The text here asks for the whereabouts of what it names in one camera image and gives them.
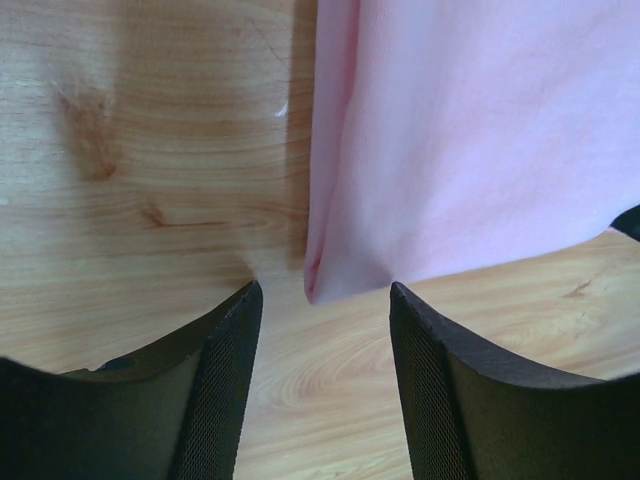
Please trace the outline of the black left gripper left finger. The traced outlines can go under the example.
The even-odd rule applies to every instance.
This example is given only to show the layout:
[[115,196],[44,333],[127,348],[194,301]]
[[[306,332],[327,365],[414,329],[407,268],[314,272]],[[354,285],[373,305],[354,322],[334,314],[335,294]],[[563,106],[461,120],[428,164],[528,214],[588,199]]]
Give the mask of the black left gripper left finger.
[[230,479],[263,311],[250,282],[96,370],[1,361],[5,479]]

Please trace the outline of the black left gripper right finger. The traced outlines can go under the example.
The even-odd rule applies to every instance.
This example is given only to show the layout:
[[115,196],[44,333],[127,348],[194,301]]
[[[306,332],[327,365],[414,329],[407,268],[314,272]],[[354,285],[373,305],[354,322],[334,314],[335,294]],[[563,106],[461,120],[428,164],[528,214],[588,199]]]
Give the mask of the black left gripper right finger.
[[400,283],[390,333],[416,479],[635,479],[639,378],[599,380],[508,351]]

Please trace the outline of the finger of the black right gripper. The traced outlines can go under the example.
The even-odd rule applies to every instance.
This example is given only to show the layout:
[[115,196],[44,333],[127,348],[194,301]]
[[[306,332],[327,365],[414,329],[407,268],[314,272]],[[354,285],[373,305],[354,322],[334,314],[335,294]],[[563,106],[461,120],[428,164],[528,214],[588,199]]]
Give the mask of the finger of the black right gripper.
[[625,235],[640,235],[640,205],[619,215],[611,227]]

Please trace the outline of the pink t shirt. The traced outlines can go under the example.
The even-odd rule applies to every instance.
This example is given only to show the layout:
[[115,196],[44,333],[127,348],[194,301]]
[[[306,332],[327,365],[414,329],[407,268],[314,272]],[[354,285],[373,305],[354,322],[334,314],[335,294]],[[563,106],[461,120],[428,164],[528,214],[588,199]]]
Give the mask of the pink t shirt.
[[322,1],[304,286],[539,256],[639,202],[635,1]]

